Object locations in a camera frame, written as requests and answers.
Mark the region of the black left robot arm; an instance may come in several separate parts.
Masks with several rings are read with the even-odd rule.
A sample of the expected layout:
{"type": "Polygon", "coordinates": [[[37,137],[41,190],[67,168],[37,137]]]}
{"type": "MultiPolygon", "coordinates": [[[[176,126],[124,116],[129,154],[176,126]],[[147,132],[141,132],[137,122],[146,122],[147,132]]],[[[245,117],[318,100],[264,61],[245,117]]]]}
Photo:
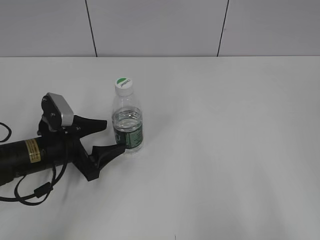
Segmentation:
{"type": "Polygon", "coordinates": [[[88,154],[81,138],[104,131],[107,121],[73,118],[70,126],[56,129],[41,120],[38,137],[21,140],[0,146],[0,184],[10,183],[15,178],[73,163],[87,181],[99,178],[100,171],[113,159],[125,152],[125,144],[93,146],[88,154]]]}

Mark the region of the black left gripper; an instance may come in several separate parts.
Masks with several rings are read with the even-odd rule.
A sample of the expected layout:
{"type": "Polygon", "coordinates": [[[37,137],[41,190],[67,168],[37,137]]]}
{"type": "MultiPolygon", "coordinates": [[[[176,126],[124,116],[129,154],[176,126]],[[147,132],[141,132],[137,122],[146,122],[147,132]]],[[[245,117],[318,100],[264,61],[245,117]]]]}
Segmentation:
{"type": "Polygon", "coordinates": [[[50,131],[49,126],[42,119],[38,125],[37,138],[42,150],[42,163],[62,165],[72,163],[84,175],[87,181],[93,181],[100,176],[100,170],[108,163],[125,152],[125,145],[93,146],[91,155],[81,143],[81,138],[104,131],[107,121],[89,119],[78,115],[73,117],[71,126],[62,127],[57,131],[50,131]]]}

